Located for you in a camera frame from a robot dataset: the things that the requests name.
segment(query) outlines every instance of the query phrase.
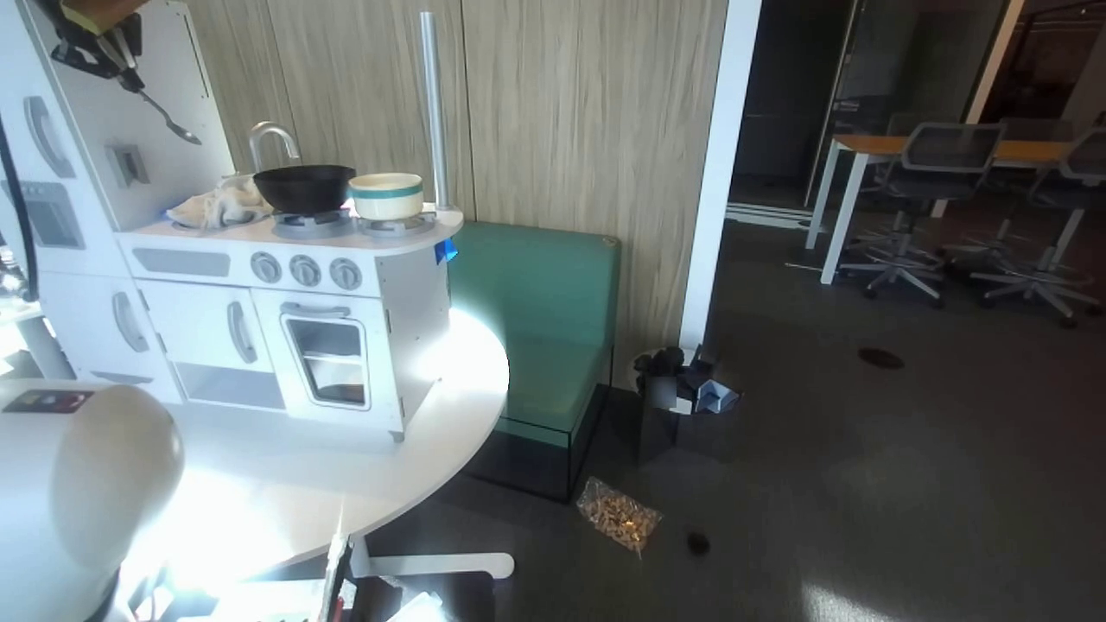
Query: floor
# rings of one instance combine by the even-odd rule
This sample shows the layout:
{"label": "floor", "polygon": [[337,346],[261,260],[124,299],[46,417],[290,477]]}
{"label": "floor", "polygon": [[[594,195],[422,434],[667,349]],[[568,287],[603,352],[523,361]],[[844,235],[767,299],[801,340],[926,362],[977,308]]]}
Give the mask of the floor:
{"label": "floor", "polygon": [[[938,241],[997,217],[951,210]],[[1104,237],[1088,221],[1074,267],[1106,276]],[[638,458],[633,408],[604,412],[586,475],[665,515],[642,554],[571,503],[475,477],[370,545],[513,551],[505,583],[422,583],[455,617],[1104,617],[1106,319],[1061,327],[1033,305],[981,308],[969,284],[949,284],[945,312],[867,299],[784,267],[811,260],[797,230],[725,229],[714,349],[732,413],[691,417]],[[863,362],[867,346],[902,370]],[[381,583],[368,595],[368,617],[396,604]]]}

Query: office chair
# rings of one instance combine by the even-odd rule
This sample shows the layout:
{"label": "office chair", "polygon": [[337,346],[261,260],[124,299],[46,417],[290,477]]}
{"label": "office chair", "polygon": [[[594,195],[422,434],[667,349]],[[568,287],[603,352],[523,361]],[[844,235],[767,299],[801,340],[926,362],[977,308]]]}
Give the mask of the office chair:
{"label": "office chair", "polygon": [[997,146],[1003,138],[998,123],[945,123],[922,121],[902,155],[877,179],[882,195],[891,197],[896,229],[882,241],[860,246],[860,261],[844,261],[844,273],[875,273],[863,284],[863,293],[875,297],[885,284],[911,284],[926,293],[938,308],[945,305],[939,289],[939,261],[934,252],[913,246],[913,229],[922,215],[929,215],[934,199],[966,199],[981,188]]}
{"label": "office chair", "polygon": [[[1003,141],[1073,141],[1073,121],[1066,119],[1003,119]],[[969,230],[958,246],[939,249],[945,268],[973,273],[973,268],[1003,268],[1012,256],[1008,223],[1037,184],[1037,170],[994,170],[985,195],[1003,199],[1003,221],[997,230]]]}
{"label": "office chair", "polygon": [[998,273],[973,273],[977,284],[994,284],[981,293],[985,305],[998,297],[1043,299],[1061,314],[1061,324],[1074,327],[1074,312],[1067,299],[1098,312],[1098,297],[1079,289],[1081,284],[1061,276],[1066,252],[1086,217],[1086,210],[1106,208],[1106,128],[1088,128],[1073,151],[1043,170],[1026,195],[1029,208],[1067,210],[1061,235],[1037,256],[1029,268],[1003,267]]}

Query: white play kitchen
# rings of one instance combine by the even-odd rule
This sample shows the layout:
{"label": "white play kitchen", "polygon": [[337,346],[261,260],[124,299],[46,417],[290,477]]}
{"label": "white play kitchen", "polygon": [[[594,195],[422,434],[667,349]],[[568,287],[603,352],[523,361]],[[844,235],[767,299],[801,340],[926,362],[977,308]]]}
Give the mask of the white play kitchen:
{"label": "white play kitchen", "polygon": [[[73,159],[88,161],[88,177],[71,188],[88,184],[105,199],[76,208],[73,221],[99,215],[113,230],[113,241],[85,249],[89,276],[79,267],[60,268],[46,249],[43,299],[73,374],[141,382],[163,401],[400,434],[439,380],[431,346],[449,324],[446,261],[464,223],[461,210],[436,208],[446,205],[436,100],[429,96],[426,114],[436,205],[422,205],[416,172],[301,159],[294,138],[270,121],[241,138],[257,170],[232,172],[179,5],[141,8],[149,44],[138,61],[149,93],[172,93],[166,107],[177,119],[163,102],[149,114],[146,93],[141,102],[136,89],[50,61],[73,53],[60,18],[51,25],[34,5],[7,8],[7,18],[29,26],[20,44],[40,53],[33,68],[51,82],[40,93],[56,102],[51,132],[73,138]],[[436,93],[429,14],[422,58],[426,93]],[[279,167],[261,155],[270,138],[284,141]]]}

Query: desk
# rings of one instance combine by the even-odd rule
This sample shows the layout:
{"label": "desk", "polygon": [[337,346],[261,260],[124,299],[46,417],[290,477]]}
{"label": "desk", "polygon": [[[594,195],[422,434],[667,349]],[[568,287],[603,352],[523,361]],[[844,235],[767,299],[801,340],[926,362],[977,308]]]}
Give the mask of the desk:
{"label": "desk", "polygon": [[[841,261],[844,237],[851,230],[855,210],[859,210],[859,197],[860,197],[860,184],[863,184],[867,161],[900,159],[902,149],[906,149],[906,136],[836,136],[831,141],[831,151],[826,151],[826,161],[822,161],[820,195],[817,195],[817,208],[811,208],[809,229],[806,229],[806,249],[817,249],[817,241],[820,241],[841,151],[851,151],[855,167],[851,167],[851,179],[844,188],[836,223],[832,223],[831,249],[826,249],[826,260],[822,260],[822,276],[820,276],[822,287],[831,287],[832,276],[836,276],[836,261]],[[994,167],[1037,170],[1037,167],[1061,161],[1066,151],[1067,151],[1067,141],[998,141]]]}
{"label": "desk", "polygon": [[[169,408],[184,434],[184,477],[161,521],[136,540],[121,583],[169,571],[177,583],[217,595],[422,503],[485,446],[510,395],[505,349],[479,319],[454,312],[439,352],[444,382],[416,412],[404,443],[267,412]],[[505,554],[439,561],[422,575],[461,562],[513,575]]]}

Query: wooden wall panel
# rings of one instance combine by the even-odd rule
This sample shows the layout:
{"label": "wooden wall panel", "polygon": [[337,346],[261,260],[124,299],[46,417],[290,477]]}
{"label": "wooden wall panel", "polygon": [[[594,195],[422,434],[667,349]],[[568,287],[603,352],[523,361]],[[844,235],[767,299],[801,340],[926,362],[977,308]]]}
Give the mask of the wooden wall panel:
{"label": "wooden wall panel", "polygon": [[678,334],[725,0],[464,0],[479,217],[621,241],[620,374]]}
{"label": "wooden wall panel", "polygon": [[429,172],[419,9],[436,14],[449,199],[470,208],[461,5],[449,0],[195,0],[204,58],[240,170],[261,119],[308,161]]}

